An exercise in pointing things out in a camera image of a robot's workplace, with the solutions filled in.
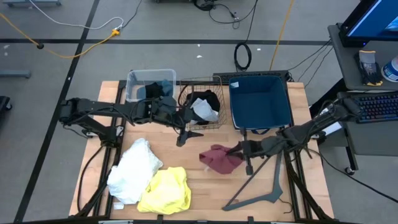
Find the gray carpet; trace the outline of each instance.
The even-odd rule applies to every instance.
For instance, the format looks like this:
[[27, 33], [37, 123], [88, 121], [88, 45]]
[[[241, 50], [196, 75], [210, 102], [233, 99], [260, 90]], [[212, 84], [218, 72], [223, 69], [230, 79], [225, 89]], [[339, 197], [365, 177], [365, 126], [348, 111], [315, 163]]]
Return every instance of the gray carpet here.
[[[250, 9], [253, 1], [225, 0], [238, 16]], [[275, 40], [282, 25], [288, 0], [260, 1], [252, 28], [252, 40]], [[47, 5], [44, 11], [62, 22], [84, 24], [93, 0], [63, 1], [63, 6]], [[284, 40], [328, 40], [327, 25], [343, 22], [353, 10], [357, 0], [301, 0], [294, 4], [287, 23]], [[93, 24], [96, 26], [113, 16], [128, 18], [137, 1], [101, 0]], [[79, 39], [80, 28], [53, 24], [35, 9], [16, 7], [9, 9], [0, 4], [0, 11], [22, 30], [34, 38]], [[215, 12], [219, 19], [230, 19], [222, 9]], [[92, 30], [88, 38], [103, 39], [107, 28]], [[137, 17], [123, 30], [118, 39], [244, 39], [248, 21], [238, 30], [230, 25], [215, 24], [208, 14], [194, 8], [187, 1], [163, 0], [156, 4], [143, 0]], [[1, 38], [22, 38], [4, 21]], [[49, 49], [71, 55], [76, 44], [46, 44]], [[253, 61], [249, 70], [268, 70], [274, 45], [251, 45]], [[293, 67], [320, 46], [282, 45], [275, 58], [274, 70]], [[130, 69], [172, 68], [178, 79], [210, 76], [216, 72], [233, 72], [234, 45], [228, 44], [134, 44], [100, 45], [82, 57], [77, 65], [68, 97], [97, 99], [101, 82], [125, 79]], [[247, 60], [238, 52], [242, 63]], [[301, 79], [307, 83], [321, 57]], [[292, 70], [298, 79], [311, 61]], [[29, 69], [31, 79], [0, 79], [0, 94], [12, 98], [14, 108], [1, 124], [0, 133], [0, 223], [12, 222], [19, 202], [39, 153], [53, 109], [70, 67], [70, 60], [60, 59], [37, 50], [31, 44], [0, 44], [0, 68]], [[325, 59], [318, 73], [306, 89], [310, 103], [315, 102], [337, 80], [340, 68], [334, 51]], [[334, 148], [341, 138], [328, 142], [322, 152], [338, 168], [348, 165], [345, 150]], [[30, 201], [25, 221], [65, 218], [77, 181], [85, 140], [57, 126], [38, 184]], [[355, 177], [398, 197], [395, 157], [358, 156], [360, 170]], [[348, 222], [394, 223], [398, 219], [398, 206], [370, 192], [345, 176], [325, 166], [325, 175], [336, 218]]]

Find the computer monitor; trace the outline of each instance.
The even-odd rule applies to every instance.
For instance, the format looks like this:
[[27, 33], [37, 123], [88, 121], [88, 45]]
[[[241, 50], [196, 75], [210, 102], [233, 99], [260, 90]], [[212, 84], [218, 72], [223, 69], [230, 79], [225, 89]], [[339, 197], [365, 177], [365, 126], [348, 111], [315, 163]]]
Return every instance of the computer monitor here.
[[398, 0], [362, 0], [341, 26], [340, 38], [345, 47], [398, 41]]

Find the can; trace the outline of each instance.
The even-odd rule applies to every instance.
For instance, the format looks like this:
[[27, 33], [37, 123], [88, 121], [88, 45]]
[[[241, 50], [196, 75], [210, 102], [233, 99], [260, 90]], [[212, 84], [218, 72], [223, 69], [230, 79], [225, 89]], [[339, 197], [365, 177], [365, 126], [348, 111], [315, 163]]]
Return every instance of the can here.
[[381, 69], [381, 74], [390, 82], [398, 82], [398, 56]]

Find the yellow extension cord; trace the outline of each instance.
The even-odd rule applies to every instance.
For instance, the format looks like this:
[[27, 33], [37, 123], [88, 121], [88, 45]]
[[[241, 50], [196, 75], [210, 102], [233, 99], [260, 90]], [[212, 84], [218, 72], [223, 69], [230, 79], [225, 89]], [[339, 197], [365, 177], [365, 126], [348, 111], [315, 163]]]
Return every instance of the yellow extension cord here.
[[[30, 40], [34, 45], [39, 46], [39, 43], [37, 43], [36, 41], [32, 40], [32, 38], [30, 38], [28, 35], [26, 35], [25, 33], [23, 33], [23, 31], [21, 31], [18, 27], [16, 27], [3, 13], [0, 13], [0, 16], [10, 25], [12, 26], [16, 31], [18, 31], [20, 34], [22, 34], [26, 39]], [[106, 39], [102, 40], [101, 42], [98, 42], [94, 45], [92, 45], [91, 47], [89, 47], [87, 50], [85, 50], [84, 52], [77, 54], [77, 55], [73, 55], [73, 56], [64, 56], [64, 55], [60, 55], [52, 50], [46, 49], [44, 48], [45, 51], [47, 51], [48, 53], [51, 53], [53, 55], [56, 55], [60, 58], [75, 58], [75, 57], [80, 57], [84, 54], [86, 54], [87, 52], [89, 52], [91, 49], [93, 49], [95, 46], [99, 45], [99, 44], [103, 44], [106, 41], [108, 41], [110, 38], [119, 35], [120, 31], [113, 29], [112, 30], [112, 34], [107, 37]]]
[[287, 22], [287, 20], [289, 19], [289, 15], [290, 15], [290, 12], [291, 12], [291, 10], [292, 10], [293, 3], [294, 3], [294, 0], [291, 0], [291, 1], [290, 1], [290, 6], [289, 6], [289, 10], [288, 10], [287, 13], [286, 13], [284, 25], [282, 26], [282, 29], [280, 30], [278, 42], [276, 43], [276, 48], [275, 48], [275, 51], [274, 51], [274, 55], [272, 56], [271, 64], [269, 65], [269, 70], [270, 70], [270, 71], [271, 71], [271, 69], [272, 69], [272, 65], [274, 64], [274, 59], [275, 59], [276, 53], [278, 52], [279, 42], [280, 42], [280, 40], [282, 39], [282, 36], [284, 35], [286, 22]]

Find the red cloth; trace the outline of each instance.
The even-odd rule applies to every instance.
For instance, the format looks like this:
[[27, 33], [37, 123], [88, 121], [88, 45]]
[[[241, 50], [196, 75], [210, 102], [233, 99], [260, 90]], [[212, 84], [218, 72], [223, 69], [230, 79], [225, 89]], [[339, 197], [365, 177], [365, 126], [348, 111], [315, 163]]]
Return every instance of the red cloth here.
[[227, 155], [230, 149], [212, 145], [209, 151], [199, 154], [199, 160], [220, 174], [230, 174], [243, 162], [241, 153]]

